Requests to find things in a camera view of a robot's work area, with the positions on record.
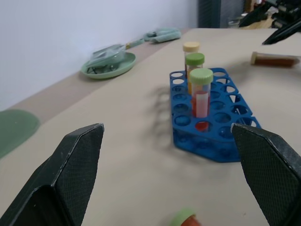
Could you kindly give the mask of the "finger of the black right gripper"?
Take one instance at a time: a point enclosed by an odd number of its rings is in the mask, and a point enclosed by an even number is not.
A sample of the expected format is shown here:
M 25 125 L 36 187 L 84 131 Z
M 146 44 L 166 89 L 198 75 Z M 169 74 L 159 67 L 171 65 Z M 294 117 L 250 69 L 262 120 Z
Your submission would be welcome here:
M 259 19 L 266 14 L 270 8 L 270 3 L 265 1 L 259 6 L 257 6 L 252 12 L 248 13 L 243 19 L 239 22 L 239 27 L 247 27 L 253 23 L 259 22 Z
M 301 19 L 294 21 L 291 24 L 287 24 L 282 26 L 273 34 L 271 34 L 263 43 L 262 45 L 272 45 L 276 44 L 282 40 L 289 38 L 290 36 L 294 35 L 297 32 L 301 32 Z

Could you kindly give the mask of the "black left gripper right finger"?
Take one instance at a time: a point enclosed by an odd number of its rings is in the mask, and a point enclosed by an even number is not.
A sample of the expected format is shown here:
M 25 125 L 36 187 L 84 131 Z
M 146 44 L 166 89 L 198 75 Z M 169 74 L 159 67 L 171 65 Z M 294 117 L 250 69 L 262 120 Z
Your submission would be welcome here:
M 301 156 L 279 135 L 234 123 L 245 179 L 269 226 L 301 226 Z

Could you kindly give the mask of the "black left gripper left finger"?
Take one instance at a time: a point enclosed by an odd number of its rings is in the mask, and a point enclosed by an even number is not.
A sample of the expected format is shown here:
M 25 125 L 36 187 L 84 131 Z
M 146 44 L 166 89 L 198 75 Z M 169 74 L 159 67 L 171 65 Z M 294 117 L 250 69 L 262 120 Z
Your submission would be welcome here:
M 0 226 L 81 226 L 97 175 L 104 125 L 64 136 L 30 176 Z

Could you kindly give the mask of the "cream-capped tube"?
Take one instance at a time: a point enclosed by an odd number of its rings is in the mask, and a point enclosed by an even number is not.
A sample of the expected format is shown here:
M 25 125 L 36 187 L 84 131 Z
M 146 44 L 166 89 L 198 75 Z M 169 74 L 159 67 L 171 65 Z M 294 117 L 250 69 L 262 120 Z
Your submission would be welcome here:
M 253 52 L 250 64 L 255 66 L 294 68 L 301 65 L 301 56 Z
M 186 78 L 187 78 L 188 72 L 187 72 L 187 65 L 186 65 L 186 56 L 191 53 L 199 52 L 200 43 L 197 41 L 188 41 L 188 42 L 183 43 L 182 49 L 184 52 L 185 73 L 186 73 Z

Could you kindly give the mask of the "blue tube rack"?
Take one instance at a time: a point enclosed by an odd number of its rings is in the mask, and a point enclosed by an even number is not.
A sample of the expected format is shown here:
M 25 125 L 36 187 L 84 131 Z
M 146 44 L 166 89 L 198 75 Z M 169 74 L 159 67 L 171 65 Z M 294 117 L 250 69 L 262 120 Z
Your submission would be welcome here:
M 260 127 L 259 122 L 227 71 L 212 68 L 210 114 L 192 115 L 185 71 L 171 72 L 170 99 L 174 145 L 216 162 L 239 162 L 240 156 L 230 131 L 233 123 Z

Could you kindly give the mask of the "green-capped tube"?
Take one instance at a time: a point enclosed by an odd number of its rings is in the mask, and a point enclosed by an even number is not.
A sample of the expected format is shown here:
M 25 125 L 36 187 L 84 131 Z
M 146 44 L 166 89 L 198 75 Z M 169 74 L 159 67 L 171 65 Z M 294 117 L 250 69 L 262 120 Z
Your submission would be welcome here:
M 213 71 L 198 68 L 190 72 L 192 115 L 203 119 L 210 114 L 210 94 Z
M 169 226 L 202 226 L 202 224 L 197 220 L 193 210 L 185 208 L 175 214 Z
M 188 93 L 191 95 L 190 72 L 194 69 L 203 68 L 205 56 L 202 53 L 189 53 L 185 56 L 185 71 L 188 84 Z

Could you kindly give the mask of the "dark grey cabinet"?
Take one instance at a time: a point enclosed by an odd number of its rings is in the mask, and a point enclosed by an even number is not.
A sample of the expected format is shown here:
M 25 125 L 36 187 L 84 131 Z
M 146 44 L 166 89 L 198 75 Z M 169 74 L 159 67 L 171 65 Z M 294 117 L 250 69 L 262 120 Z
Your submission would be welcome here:
M 198 0 L 198 28 L 220 27 L 221 0 Z

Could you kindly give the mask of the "green plate at left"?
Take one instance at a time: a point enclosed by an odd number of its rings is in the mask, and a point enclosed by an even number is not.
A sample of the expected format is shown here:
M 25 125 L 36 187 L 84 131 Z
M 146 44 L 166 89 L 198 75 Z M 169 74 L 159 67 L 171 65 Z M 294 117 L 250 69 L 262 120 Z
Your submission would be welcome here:
M 10 109 L 0 112 L 0 159 L 29 139 L 39 128 L 31 112 Z

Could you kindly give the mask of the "light green cloth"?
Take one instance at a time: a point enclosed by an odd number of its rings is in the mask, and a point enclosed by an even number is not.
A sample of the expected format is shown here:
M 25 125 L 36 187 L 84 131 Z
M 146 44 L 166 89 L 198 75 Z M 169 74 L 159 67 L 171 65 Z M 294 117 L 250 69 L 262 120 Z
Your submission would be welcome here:
M 182 33 L 176 28 L 160 28 L 144 34 L 144 41 L 152 43 L 163 43 L 180 39 Z

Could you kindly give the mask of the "light green plate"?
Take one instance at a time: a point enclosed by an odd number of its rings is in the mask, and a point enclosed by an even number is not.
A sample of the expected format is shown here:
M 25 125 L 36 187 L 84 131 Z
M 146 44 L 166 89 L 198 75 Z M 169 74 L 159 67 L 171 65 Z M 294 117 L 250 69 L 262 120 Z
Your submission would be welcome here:
M 81 68 L 81 72 L 95 80 L 105 80 L 105 79 L 111 79 L 114 77 L 118 77 L 126 72 L 128 72 L 130 69 L 134 67 L 136 63 L 136 55 L 133 53 L 126 52 L 125 58 L 123 61 L 121 61 L 118 65 L 112 65 L 110 67 L 102 67 L 102 68 L 88 68 L 87 62 L 84 63 L 84 65 Z

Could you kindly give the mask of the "clear plastic bag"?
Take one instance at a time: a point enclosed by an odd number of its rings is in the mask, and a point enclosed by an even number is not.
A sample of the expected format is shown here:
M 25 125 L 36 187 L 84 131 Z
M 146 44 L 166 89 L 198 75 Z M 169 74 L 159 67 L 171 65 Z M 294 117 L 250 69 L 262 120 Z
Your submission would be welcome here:
M 115 44 L 92 53 L 87 68 L 104 68 L 119 65 L 125 59 L 126 46 Z

